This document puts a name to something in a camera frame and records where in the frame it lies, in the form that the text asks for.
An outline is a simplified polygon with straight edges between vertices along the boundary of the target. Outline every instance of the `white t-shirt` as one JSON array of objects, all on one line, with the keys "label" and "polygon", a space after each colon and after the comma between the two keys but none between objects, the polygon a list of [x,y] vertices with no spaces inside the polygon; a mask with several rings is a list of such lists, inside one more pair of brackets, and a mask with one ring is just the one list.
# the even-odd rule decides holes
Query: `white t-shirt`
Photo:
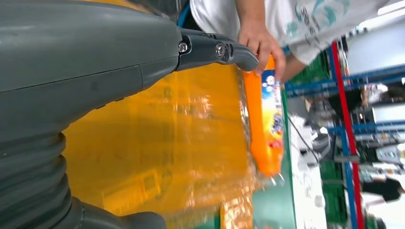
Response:
[{"label": "white t-shirt", "polygon": [[[281,47],[288,45],[308,65],[334,39],[374,16],[388,1],[264,0],[266,26]],[[202,30],[237,40],[240,22],[235,0],[190,0],[190,7]]]}]

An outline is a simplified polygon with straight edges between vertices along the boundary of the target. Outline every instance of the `finger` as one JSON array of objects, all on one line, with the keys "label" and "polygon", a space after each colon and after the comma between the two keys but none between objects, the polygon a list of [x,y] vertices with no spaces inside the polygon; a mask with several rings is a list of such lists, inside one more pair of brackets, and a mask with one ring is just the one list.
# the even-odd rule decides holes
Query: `finger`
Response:
[{"label": "finger", "polygon": [[244,45],[244,46],[247,46],[247,37],[246,36],[244,36],[244,35],[242,35],[242,34],[239,34],[239,37],[238,37],[238,42],[240,43],[240,44],[242,44],[242,45]]},{"label": "finger", "polygon": [[256,75],[260,76],[265,70],[268,58],[271,54],[270,43],[268,41],[261,41],[259,45],[259,65],[256,67]]},{"label": "finger", "polygon": [[258,40],[249,39],[249,40],[247,41],[247,47],[250,49],[250,51],[251,51],[254,55],[257,55],[257,50],[259,49],[259,41],[258,41]]},{"label": "finger", "polygon": [[276,80],[280,81],[286,69],[286,57],[283,50],[278,45],[273,46],[272,54],[276,64]]}]

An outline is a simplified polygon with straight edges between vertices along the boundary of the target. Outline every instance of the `product label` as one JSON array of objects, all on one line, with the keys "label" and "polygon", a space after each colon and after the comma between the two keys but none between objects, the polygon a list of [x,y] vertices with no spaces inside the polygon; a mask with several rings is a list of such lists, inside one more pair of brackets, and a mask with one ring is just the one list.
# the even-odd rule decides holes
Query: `product label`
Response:
[{"label": "product label", "polygon": [[268,138],[269,145],[274,146],[275,142],[283,136],[283,115],[281,103],[281,86],[274,77],[274,70],[266,70],[262,74],[262,109],[264,131],[272,135]]}]

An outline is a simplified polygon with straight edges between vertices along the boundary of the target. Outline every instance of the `blue cable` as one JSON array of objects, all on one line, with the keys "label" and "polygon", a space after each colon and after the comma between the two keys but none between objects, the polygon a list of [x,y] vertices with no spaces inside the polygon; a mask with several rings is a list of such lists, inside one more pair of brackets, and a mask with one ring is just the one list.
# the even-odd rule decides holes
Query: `blue cable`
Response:
[{"label": "blue cable", "polygon": [[179,27],[183,27],[184,22],[186,21],[187,15],[190,13],[190,1],[186,3],[184,6],[183,10],[180,13],[179,21],[177,22],[177,25]]}]

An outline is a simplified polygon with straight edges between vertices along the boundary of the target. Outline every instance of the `green crate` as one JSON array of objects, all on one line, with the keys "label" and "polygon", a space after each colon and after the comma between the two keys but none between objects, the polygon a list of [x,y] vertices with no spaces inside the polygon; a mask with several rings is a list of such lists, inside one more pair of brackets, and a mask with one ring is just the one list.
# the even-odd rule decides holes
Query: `green crate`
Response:
[{"label": "green crate", "polygon": [[307,66],[300,74],[289,81],[297,86],[305,83],[313,83],[330,78],[330,67],[326,51],[321,52],[317,58]]},{"label": "green crate", "polygon": [[367,217],[365,221],[367,229],[378,229],[377,221],[375,220],[374,217]]},{"label": "green crate", "polygon": [[345,225],[347,221],[347,208],[342,185],[324,185],[325,215],[328,223]]},{"label": "green crate", "polygon": [[343,166],[333,161],[320,163],[320,177],[322,180],[343,180]]}]

